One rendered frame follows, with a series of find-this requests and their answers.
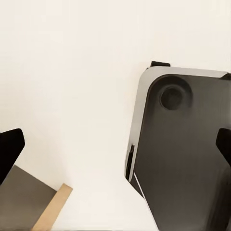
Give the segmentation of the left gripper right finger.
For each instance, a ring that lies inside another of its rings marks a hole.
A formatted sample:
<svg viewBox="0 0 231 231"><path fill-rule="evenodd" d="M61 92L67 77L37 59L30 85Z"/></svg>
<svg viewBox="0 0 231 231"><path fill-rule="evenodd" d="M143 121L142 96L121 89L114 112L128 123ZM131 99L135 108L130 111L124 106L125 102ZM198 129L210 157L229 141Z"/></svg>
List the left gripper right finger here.
<svg viewBox="0 0 231 231"><path fill-rule="evenodd" d="M216 146L227 160L231 167L231 130L226 128L220 128L218 131Z"/></svg>

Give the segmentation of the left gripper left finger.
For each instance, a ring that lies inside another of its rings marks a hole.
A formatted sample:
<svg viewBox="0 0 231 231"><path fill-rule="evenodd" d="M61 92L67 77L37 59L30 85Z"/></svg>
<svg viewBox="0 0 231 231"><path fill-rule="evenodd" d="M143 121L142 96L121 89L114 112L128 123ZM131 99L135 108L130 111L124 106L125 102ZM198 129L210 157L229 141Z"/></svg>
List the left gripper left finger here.
<svg viewBox="0 0 231 231"><path fill-rule="evenodd" d="M0 133L0 185L25 147L21 128Z"/></svg>

